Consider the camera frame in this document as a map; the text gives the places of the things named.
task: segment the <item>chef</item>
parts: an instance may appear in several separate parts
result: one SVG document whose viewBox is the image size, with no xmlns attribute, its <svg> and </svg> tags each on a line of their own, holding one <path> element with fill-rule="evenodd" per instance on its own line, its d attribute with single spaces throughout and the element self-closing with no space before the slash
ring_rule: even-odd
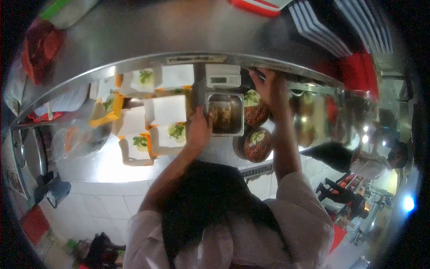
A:
<svg viewBox="0 0 430 269">
<path fill-rule="evenodd" d="M 362 139 L 355 150 L 350 150 L 341 143 L 328 142 L 300 154 L 322 161 L 341 173 L 352 173 L 365 179 L 379 179 L 394 168 L 402 168 L 408 160 L 408 148 L 403 142 L 396 142 L 388 158 L 378 154 L 379 143 L 375 143 L 371 153 L 363 150 Z"/>
<path fill-rule="evenodd" d="M 130 220 L 124 268 L 318 268 L 333 222 L 301 172 L 285 79 L 250 75 L 270 107 L 276 199 L 251 194 L 237 168 L 196 161 L 212 136 L 198 107 L 186 146 L 158 176 Z"/>
</svg>

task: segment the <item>metal container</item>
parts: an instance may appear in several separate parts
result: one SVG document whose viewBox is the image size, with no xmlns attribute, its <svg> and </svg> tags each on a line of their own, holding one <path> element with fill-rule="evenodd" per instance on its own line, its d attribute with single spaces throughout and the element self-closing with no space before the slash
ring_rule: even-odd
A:
<svg viewBox="0 0 430 269">
<path fill-rule="evenodd" d="M 244 130 L 244 100 L 241 93 L 206 92 L 206 112 L 212 108 L 231 108 L 231 119 L 225 126 L 213 127 L 214 136 L 243 136 Z"/>
</svg>

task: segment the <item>ceiling light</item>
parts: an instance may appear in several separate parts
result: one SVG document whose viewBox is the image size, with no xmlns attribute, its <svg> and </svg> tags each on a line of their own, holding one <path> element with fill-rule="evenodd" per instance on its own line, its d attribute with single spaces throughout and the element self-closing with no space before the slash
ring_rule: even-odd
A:
<svg viewBox="0 0 430 269">
<path fill-rule="evenodd" d="M 414 209 L 415 207 L 415 203 L 414 203 L 414 199 L 412 199 L 411 196 L 406 196 L 405 200 L 403 201 L 403 208 L 409 212 L 412 209 Z"/>
</svg>

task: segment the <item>hand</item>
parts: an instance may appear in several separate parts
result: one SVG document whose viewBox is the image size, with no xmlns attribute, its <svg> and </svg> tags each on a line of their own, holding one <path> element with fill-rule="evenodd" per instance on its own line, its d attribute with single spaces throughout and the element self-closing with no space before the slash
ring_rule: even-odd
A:
<svg viewBox="0 0 430 269">
<path fill-rule="evenodd" d="M 266 76 L 266 80 L 261 82 L 257 73 L 253 70 L 249 71 L 249 75 L 255 84 L 255 89 L 260 94 L 263 102 L 269 106 L 271 111 L 277 111 L 288 105 L 288 87 L 286 80 L 279 77 L 274 71 L 258 68 L 258 70 Z"/>
<path fill-rule="evenodd" d="M 186 148 L 198 155 L 209 143 L 212 136 L 212 113 L 206 119 L 203 114 L 203 106 L 199 105 L 194 115 L 190 118 L 191 124 L 188 131 Z"/>
</svg>

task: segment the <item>shredded meat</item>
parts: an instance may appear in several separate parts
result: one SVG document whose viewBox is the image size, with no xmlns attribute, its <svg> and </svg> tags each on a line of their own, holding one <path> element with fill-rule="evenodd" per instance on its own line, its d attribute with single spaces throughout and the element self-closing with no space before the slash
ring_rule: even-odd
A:
<svg viewBox="0 0 430 269">
<path fill-rule="evenodd" d="M 231 104 L 228 104 L 228 108 L 216 109 L 211 108 L 213 124 L 218 128 L 228 126 L 231 121 Z"/>
</svg>

